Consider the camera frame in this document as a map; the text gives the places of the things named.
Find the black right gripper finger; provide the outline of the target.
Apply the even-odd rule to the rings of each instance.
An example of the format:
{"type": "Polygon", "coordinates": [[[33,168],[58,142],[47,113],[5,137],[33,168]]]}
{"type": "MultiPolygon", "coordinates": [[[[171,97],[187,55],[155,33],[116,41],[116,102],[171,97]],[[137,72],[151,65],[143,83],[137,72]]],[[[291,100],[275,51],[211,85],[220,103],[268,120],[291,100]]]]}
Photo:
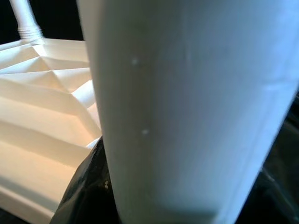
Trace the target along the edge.
{"type": "Polygon", "coordinates": [[[102,138],[77,168],[50,223],[119,223],[102,138]]]}

